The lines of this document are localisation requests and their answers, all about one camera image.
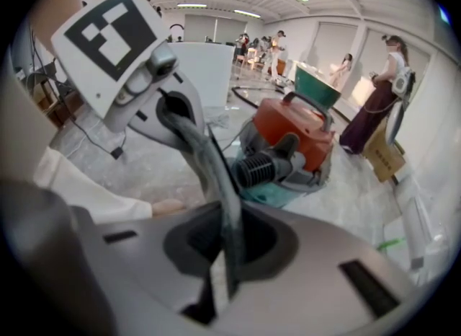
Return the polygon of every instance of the white pants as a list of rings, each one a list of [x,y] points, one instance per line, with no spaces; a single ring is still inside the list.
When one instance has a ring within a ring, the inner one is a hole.
[[[59,151],[46,148],[35,171],[34,182],[90,213],[96,224],[150,218],[152,206],[145,201],[115,195],[90,180]]]
[[[279,76],[279,74],[277,73],[277,66],[279,64],[279,56],[280,56],[279,51],[276,51],[275,53],[272,53],[272,67],[271,67],[271,70],[272,70],[272,79],[273,80],[277,79],[277,77]]]

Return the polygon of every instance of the bare foot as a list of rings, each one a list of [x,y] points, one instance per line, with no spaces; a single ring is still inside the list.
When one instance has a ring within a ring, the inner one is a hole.
[[[152,204],[152,216],[165,216],[167,214],[183,211],[186,206],[177,199],[165,199]]]

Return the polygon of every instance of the black slot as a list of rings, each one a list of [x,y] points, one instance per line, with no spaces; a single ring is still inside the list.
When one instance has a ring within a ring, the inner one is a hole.
[[[143,121],[147,121],[147,115],[145,115],[143,112],[141,112],[140,110],[136,112],[136,115]]]
[[[126,239],[131,239],[132,237],[137,236],[136,232],[134,231],[122,231],[116,232],[114,234],[107,234],[103,236],[103,239],[108,244],[114,244],[115,242],[123,241]]]
[[[183,81],[182,81],[182,78],[181,78],[176,72],[173,73],[173,76],[174,76],[175,79],[178,80],[178,82],[179,82],[180,84],[182,84],[182,82],[183,82]]]
[[[340,264],[339,269],[355,287],[376,318],[382,317],[400,304],[358,260]]]

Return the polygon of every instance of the green tape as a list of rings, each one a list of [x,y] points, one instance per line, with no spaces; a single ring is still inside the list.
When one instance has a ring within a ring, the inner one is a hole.
[[[378,251],[381,251],[381,250],[384,250],[384,249],[387,249],[388,247],[393,247],[397,244],[400,244],[402,242],[405,242],[406,239],[405,238],[402,238],[402,239],[394,239],[394,240],[389,240],[389,241],[386,241],[386,242],[383,242],[382,244],[380,244],[378,247],[377,247],[377,250]]]

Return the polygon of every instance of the cardboard box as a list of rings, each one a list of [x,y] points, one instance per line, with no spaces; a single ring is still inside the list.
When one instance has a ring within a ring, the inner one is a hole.
[[[386,144],[386,123],[387,120],[384,119],[377,127],[362,153],[372,164],[380,182],[389,180],[405,164],[405,159],[398,148],[395,145]]]

